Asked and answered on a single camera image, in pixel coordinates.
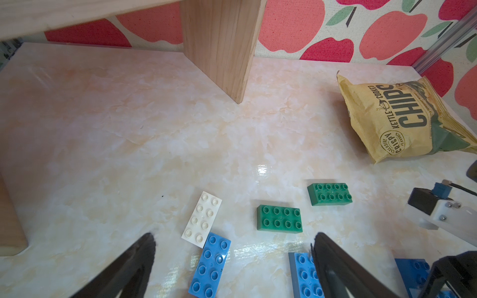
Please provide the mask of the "light blue lego brick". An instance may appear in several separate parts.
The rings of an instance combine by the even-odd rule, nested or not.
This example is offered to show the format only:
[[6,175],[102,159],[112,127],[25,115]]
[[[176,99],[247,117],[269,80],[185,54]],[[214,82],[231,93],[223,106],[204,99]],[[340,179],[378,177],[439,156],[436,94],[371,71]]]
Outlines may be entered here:
[[310,253],[288,253],[294,298],[323,298],[313,256]]
[[210,233],[201,253],[188,293],[197,298],[214,298],[226,264],[231,241]]
[[417,298],[425,285],[431,266],[424,259],[395,258],[397,268],[410,298]]

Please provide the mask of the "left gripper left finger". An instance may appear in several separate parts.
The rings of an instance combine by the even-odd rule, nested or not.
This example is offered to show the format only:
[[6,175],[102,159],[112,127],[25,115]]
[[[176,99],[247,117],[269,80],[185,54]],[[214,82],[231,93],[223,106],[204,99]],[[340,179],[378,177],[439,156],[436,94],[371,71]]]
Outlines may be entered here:
[[154,264],[155,249],[152,233],[144,234],[73,297],[144,297]]

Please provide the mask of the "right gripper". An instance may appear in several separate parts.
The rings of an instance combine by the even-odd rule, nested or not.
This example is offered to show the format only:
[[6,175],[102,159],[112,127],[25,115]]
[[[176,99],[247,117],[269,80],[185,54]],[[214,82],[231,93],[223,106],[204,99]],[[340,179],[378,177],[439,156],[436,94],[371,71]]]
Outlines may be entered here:
[[443,257],[433,263],[420,298],[435,298],[447,283],[458,298],[477,296],[477,252]]

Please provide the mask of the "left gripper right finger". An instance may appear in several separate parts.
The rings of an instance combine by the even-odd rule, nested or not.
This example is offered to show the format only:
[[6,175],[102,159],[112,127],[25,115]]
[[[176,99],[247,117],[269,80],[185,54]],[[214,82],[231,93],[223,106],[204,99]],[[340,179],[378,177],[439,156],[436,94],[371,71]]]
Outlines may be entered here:
[[311,253],[325,298],[397,296],[325,233],[319,232],[315,236]]

